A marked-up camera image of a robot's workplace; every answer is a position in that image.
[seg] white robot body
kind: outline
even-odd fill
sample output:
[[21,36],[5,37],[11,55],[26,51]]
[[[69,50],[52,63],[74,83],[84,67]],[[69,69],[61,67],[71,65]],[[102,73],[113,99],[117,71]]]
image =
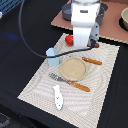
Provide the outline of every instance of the white robot body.
[[73,25],[74,47],[76,49],[87,48],[92,27],[99,13],[100,3],[94,3],[97,1],[77,0],[72,3],[71,24]]

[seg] utensil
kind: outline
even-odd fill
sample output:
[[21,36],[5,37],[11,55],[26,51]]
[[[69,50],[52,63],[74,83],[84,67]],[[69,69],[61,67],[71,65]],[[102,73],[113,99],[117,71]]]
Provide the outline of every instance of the utensil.
[[82,57],[82,60],[84,60],[86,62],[89,62],[89,63],[97,64],[97,65],[101,65],[102,64],[101,61],[97,61],[97,60],[93,60],[93,59],[89,59],[89,58],[85,58],[85,57]]
[[54,74],[54,73],[50,73],[49,76],[50,76],[51,78],[53,78],[54,80],[56,80],[56,81],[66,82],[66,83],[68,83],[69,85],[72,85],[72,86],[74,86],[74,87],[76,87],[76,88],[79,88],[79,89],[81,89],[81,90],[84,90],[84,91],[86,91],[86,92],[89,92],[89,91],[90,91],[90,89],[89,89],[88,87],[83,86],[83,85],[80,85],[80,84],[75,83],[75,82],[73,82],[73,81],[64,80],[63,78],[57,76],[57,75]]

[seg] woven placemat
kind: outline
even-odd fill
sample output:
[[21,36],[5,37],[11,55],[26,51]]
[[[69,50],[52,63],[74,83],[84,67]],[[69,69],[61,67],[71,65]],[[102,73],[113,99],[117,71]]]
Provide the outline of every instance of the woven placemat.
[[[63,34],[55,45],[58,53],[74,50],[74,47],[66,45],[66,36],[67,34]],[[60,76],[59,65],[49,67],[48,61],[45,59],[18,98],[76,127],[96,128],[119,50],[118,46],[98,43],[100,44],[99,48],[60,57],[60,63],[69,57],[87,57],[102,61],[102,65],[86,62],[88,74],[83,80],[77,82],[88,86],[90,92],[52,80],[48,74],[52,72]],[[60,91],[64,98],[64,106],[61,111],[57,110],[54,103],[53,86],[56,84],[60,85]]]

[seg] black table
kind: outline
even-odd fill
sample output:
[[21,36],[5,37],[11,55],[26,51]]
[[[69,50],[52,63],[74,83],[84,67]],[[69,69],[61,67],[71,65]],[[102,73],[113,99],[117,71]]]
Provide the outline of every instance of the black table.
[[[72,31],[51,26],[51,21],[67,0],[28,0],[22,27],[29,46],[45,55],[63,33]],[[23,44],[18,28],[19,7],[0,20],[0,104],[22,116],[51,128],[75,128],[45,111],[17,99],[44,59]],[[120,46],[103,104],[98,128],[128,128],[128,45],[106,39],[99,41]]]

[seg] orange object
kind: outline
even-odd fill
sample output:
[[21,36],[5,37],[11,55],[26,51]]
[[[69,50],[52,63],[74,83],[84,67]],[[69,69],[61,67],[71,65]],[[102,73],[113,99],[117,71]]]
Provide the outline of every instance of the orange object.
[[86,91],[86,92],[89,92],[89,91],[90,91],[90,89],[89,89],[88,87],[83,86],[83,85],[80,85],[80,84],[75,83],[75,82],[73,82],[73,81],[68,81],[68,84],[70,84],[70,85],[72,85],[72,86],[74,86],[74,87],[76,87],[76,88],[79,88],[79,89],[81,89],[81,90],[83,90],[83,91]]
[[85,58],[85,57],[82,57],[82,60],[84,60],[84,61],[86,61],[86,62],[93,63],[93,64],[97,64],[97,65],[101,65],[101,64],[102,64],[102,62],[100,62],[100,61],[92,60],[92,59]]
[[73,36],[71,35],[66,36],[65,42],[67,43],[67,45],[73,46]]

